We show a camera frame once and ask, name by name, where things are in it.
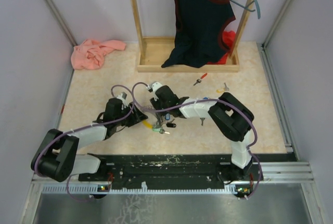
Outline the large keyring with rings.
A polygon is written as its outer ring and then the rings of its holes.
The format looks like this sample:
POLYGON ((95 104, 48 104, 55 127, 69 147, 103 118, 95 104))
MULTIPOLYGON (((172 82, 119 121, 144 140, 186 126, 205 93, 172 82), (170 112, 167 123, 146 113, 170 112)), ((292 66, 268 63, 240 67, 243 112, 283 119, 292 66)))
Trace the large keyring with rings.
POLYGON ((165 128, 176 128, 175 119, 172 119, 169 113, 163 116, 161 113, 153 112, 153 110, 154 108, 152 106, 143 106, 143 113, 148 116, 148 118, 143 120, 142 124, 153 132, 170 134, 165 128))

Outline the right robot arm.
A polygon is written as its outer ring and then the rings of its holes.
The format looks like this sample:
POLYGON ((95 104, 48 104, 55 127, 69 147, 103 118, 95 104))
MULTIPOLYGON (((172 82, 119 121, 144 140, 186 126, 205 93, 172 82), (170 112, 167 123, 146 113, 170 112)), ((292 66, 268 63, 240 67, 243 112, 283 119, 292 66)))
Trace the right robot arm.
POLYGON ((153 93, 150 102, 162 115, 175 118, 211 119, 221 133, 230 140, 231 163, 221 168, 219 179, 223 181, 244 180, 251 174, 252 156, 249 153, 253 129, 253 113, 229 92, 217 99, 179 98, 167 86, 155 82, 148 86, 153 93))

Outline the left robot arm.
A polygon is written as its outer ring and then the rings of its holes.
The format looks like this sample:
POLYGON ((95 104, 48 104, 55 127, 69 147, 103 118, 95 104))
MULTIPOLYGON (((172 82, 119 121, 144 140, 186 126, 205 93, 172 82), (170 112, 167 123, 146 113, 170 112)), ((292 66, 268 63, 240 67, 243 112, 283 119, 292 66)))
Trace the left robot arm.
POLYGON ((42 177, 63 182, 71 175, 90 173, 98 181, 107 177, 108 167, 96 155, 78 155, 77 151, 114 135, 117 127, 132 127, 148 116, 133 103, 119 97, 111 98, 105 110, 90 125, 62 132, 49 130, 32 161, 31 169, 42 177))

